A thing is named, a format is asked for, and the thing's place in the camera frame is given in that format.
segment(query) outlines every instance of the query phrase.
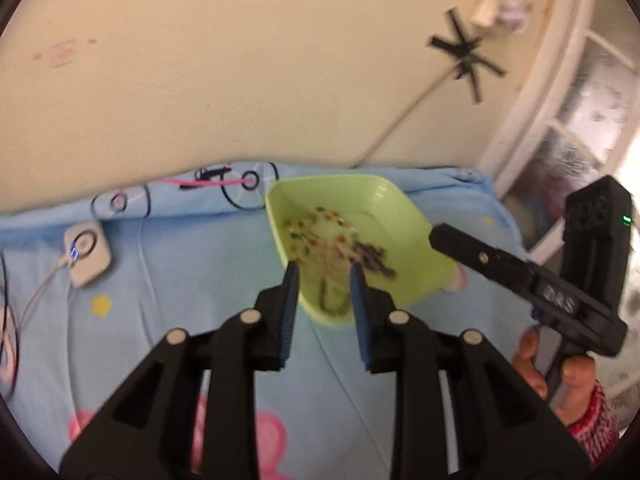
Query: sweater cuff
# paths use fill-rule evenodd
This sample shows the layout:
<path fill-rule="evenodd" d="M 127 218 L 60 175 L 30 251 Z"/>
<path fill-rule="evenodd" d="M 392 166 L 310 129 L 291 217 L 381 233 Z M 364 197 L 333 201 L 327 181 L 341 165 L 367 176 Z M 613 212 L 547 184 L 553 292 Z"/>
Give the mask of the sweater cuff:
<path fill-rule="evenodd" d="M 600 383 L 596 382 L 584 417 L 568 429 L 587 453 L 592 468 L 599 466 L 616 447 L 620 436 Z"/>

